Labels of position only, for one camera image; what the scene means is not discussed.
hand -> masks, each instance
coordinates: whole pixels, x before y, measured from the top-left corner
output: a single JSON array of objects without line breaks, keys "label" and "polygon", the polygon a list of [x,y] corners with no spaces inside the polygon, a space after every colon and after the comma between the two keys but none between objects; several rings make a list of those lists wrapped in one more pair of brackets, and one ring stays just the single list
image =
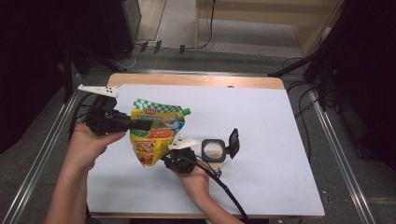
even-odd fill
[{"label": "hand", "polygon": [[97,136],[84,123],[73,131],[64,163],[75,168],[91,170],[95,160],[105,152],[108,145],[120,140],[126,133],[109,133]]},{"label": "hand", "polygon": [[184,185],[184,189],[195,204],[199,205],[201,202],[210,199],[209,176],[203,169],[195,166],[189,174],[174,173],[180,178]]}]

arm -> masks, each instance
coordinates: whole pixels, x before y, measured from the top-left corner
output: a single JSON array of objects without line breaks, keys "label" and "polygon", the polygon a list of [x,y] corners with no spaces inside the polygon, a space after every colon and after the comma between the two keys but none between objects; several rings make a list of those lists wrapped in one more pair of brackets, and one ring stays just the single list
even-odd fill
[{"label": "arm", "polygon": [[187,175],[175,174],[180,178],[192,201],[209,218],[211,223],[242,223],[210,197],[209,176],[204,170],[195,166],[194,170]]},{"label": "arm", "polygon": [[76,126],[45,223],[85,223],[88,172],[106,147],[123,136],[125,133],[96,136],[85,124]]}]

red label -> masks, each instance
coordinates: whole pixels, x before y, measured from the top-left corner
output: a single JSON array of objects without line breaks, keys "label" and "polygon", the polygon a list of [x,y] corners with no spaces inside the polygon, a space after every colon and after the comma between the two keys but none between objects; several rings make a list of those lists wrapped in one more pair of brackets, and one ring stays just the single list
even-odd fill
[{"label": "red label", "polygon": [[156,114],[157,113],[157,110],[155,110],[155,109],[146,109],[146,114],[150,114],[150,115],[153,115],[153,114]]}]

yellow packaging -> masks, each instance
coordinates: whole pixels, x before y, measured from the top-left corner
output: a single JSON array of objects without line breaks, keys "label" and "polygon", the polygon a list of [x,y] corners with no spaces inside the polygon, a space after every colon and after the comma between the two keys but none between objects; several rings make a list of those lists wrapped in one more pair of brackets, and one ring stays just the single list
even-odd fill
[{"label": "yellow packaging", "polygon": [[134,101],[131,119],[152,120],[149,131],[131,130],[134,153],[143,166],[154,165],[165,153],[168,146],[184,126],[184,116],[189,109],[178,105],[161,105],[143,99]]}]

green and white checkered pattern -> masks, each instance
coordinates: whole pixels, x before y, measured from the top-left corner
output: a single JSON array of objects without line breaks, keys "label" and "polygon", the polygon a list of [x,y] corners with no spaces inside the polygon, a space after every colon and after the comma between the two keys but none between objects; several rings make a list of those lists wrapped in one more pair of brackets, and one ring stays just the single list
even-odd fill
[{"label": "green and white checkered pattern", "polygon": [[178,105],[160,105],[143,99],[136,99],[134,101],[134,109],[138,109],[138,110],[155,109],[157,110],[158,113],[167,113],[167,112],[182,113],[182,109]]}]

